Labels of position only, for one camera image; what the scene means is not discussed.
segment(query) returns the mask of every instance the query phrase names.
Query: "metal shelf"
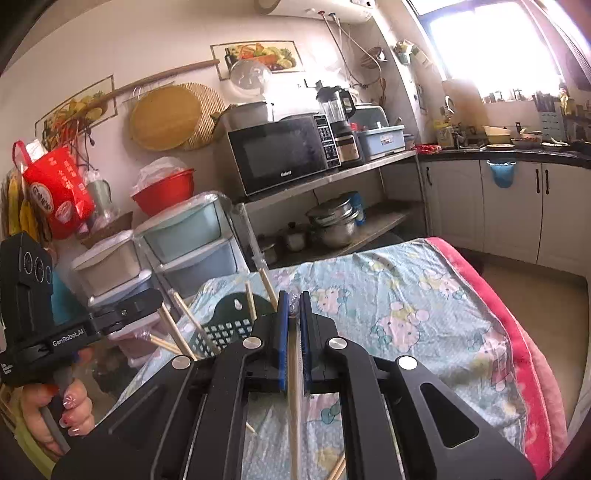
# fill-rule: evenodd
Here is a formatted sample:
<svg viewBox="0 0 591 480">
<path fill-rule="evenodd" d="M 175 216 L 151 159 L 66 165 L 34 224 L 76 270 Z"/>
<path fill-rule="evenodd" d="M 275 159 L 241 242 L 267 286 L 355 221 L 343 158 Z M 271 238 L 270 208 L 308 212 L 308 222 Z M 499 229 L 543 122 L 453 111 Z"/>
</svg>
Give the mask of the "metal shelf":
<svg viewBox="0 0 591 480">
<path fill-rule="evenodd" d="M 349 168 L 347 170 L 336 171 L 334 173 L 325 173 L 320 177 L 310 177 L 308 179 L 302 179 L 294 183 L 288 184 L 285 188 L 280 191 L 273 193 L 263 193 L 260 197 L 254 197 L 252 201 L 245 203 L 246 211 L 248 213 L 256 212 L 263 208 L 273 205 L 274 203 L 281 202 L 282 200 L 294 197 L 304 192 L 317 189 L 329 183 L 333 183 L 339 180 L 364 173 L 375 168 L 380 168 L 391 163 L 395 163 L 405 158 L 411 158 L 416 155 L 414 150 L 404 151 L 388 155 L 378 160 L 373 160 L 369 163 L 361 165 L 359 167 Z"/>
<path fill-rule="evenodd" d="M 365 223 L 357 227 L 353 242 L 341 249 L 329 250 L 326 247 L 311 247 L 301 252 L 288 253 L 270 268 L 288 267 L 305 262 L 348 255 L 376 239 L 383 233 L 399 225 L 408 218 L 414 209 L 422 208 L 421 202 L 387 201 L 373 205 L 365 210 Z"/>
</svg>

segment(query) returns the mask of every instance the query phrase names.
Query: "microwave oven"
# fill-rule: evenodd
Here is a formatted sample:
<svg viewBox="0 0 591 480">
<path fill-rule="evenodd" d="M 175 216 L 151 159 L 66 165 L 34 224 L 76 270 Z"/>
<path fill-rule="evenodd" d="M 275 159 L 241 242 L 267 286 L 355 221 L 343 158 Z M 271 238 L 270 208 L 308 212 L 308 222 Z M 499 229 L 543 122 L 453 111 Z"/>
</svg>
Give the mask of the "microwave oven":
<svg viewBox="0 0 591 480">
<path fill-rule="evenodd" d="M 232 200 L 340 166 L 325 115 L 296 115 L 225 132 L 216 141 L 222 190 Z"/>
</svg>

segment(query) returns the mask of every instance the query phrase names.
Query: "red plastic bowl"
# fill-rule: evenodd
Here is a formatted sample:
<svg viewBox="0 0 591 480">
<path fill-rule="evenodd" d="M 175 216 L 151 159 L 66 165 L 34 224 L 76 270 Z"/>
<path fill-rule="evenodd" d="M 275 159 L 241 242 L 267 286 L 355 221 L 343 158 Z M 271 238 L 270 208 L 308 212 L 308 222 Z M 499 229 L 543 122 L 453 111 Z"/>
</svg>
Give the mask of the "red plastic bowl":
<svg viewBox="0 0 591 480">
<path fill-rule="evenodd" d="M 190 168 L 166 177 L 140 190 L 132 198 L 144 213 L 154 216 L 193 196 L 193 172 L 194 169 Z"/>
</svg>

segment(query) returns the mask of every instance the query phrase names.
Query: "stainless steel pot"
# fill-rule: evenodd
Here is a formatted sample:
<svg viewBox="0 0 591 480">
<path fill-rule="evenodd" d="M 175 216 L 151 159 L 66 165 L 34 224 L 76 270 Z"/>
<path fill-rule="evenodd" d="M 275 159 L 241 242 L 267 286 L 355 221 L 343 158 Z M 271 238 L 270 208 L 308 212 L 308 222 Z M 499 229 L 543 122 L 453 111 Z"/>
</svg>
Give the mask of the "stainless steel pot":
<svg viewBox="0 0 591 480">
<path fill-rule="evenodd" d="M 316 231 L 317 237 L 328 248 L 343 248 L 350 245 L 357 231 L 355 219 L 358 214 L 358 210 L 351 211 L 346 217 L 319 228 Z"/>
<path fill-rule="evenodd" d="M 350 215 L 353 211 L 348 198 L 338 197 L 312 208 L 306 213 L 312 225 L 325 226 Z"/>
<path fill-rule="evenodd" d="M 287 249 L 290 252 L 299 252 L 306 248 L 306 226 L 296 225 L 295 222 L 290 222 L 287 225 L 288 229 L 283 232 L 283 240 Z"/>
</svg>

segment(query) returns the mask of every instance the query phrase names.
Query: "white cabinet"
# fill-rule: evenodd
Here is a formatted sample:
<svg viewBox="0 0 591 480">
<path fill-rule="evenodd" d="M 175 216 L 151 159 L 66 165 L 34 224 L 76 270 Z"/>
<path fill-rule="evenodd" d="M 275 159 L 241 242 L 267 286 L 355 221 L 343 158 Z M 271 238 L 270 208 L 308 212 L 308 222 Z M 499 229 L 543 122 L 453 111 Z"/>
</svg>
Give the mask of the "white cabinet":
<svg viewBox="0 0 591 480">
<path fill-rule="evenodd" d="M 586 275 L 591 248 L 591 170 L 544 163 L 544 215 L 538 264 Z"/>
<path fill-rule="evenodd" d="M 484 218 L 478 161 L 433 161 L 421 169 L 431 234 L 454 247 L 481 251 Z"/>
<path fill-rule="evenodd" d="M 536 263 L 542 225 L 542 165 L 517 162 L 513 183 L 496 185 L 491 168 L 480 161 L 484 196 L 484 251 Z"/>
</svg>

